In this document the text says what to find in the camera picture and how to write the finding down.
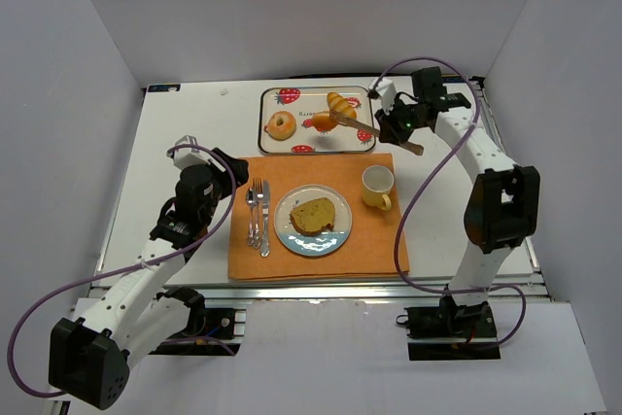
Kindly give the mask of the metal serving tongs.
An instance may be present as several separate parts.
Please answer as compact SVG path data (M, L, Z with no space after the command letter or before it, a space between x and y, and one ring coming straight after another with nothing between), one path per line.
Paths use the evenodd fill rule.
M329 115L339 125L355 128L357 130L363 130L367 133L370 133L372 136L374 136L377 139L380 138L380 131L370 125L359 122L356 119L350 118L346 116L345 114L342 114L336 111L330 111ZM423 146L415 144L415 143L411 143L409 141L404 142L404 143L395 143L395 146L401 147L416 156L422 156L425 150Z

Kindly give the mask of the glossy orange bun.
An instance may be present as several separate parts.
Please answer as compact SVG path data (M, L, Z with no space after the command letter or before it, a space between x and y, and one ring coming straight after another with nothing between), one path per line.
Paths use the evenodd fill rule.
M338 126L338 121L330 115L330 112L320 112L313 115L311 125L319 132L330 132Z

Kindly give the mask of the sliced loaf cake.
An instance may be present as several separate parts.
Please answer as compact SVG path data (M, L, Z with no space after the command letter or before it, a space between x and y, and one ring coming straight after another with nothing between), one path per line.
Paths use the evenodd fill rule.
M305 236L314 236L333 230L335 207L326 197L316 198L297 205L290 212L294 229Z

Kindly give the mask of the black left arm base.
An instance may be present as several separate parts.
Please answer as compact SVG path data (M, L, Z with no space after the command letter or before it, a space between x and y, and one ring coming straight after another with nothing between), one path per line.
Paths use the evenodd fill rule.
M234 357L241 344L235 340L241 333L235 327L241 324L237 318L240 310L228 307L210 307L205 297L188 287L175 287L159 292L155 300L173 298L189 309L186 326L170 335L160 344L152 356L178 357Z

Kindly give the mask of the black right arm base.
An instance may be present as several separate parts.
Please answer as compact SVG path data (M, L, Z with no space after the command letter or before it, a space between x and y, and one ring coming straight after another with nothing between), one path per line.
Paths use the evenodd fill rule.
M436 307L409 307L396 317L406 331L412 362L495 361L501 358L497 328L485 304L474 317L451 319Z

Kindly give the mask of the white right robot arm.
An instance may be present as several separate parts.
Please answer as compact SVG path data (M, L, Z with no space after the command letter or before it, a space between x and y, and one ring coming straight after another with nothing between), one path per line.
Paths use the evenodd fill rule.
M375 114L381 142L398 146L415 130L428 128L450 147L448 157L460 162L472 182L464 212L466 251L440 295L441 315L453 325L481 316L501 265L534 234L540 175L501 150L479 122L478 101L449 92L439 68L415 71L411 81L409 104L384 76L368 95L381 103Z

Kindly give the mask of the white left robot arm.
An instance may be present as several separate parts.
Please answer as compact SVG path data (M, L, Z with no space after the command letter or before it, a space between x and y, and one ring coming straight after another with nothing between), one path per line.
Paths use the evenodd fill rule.
M249 180L249 163L214 149L209 157L180 145L170 152L180 171L136 261L74 320L52 329L49 382L100 410L111 407L131 369L171 336L196 337L206 326L205 299L188 287L164 288L209 232L219 203Z

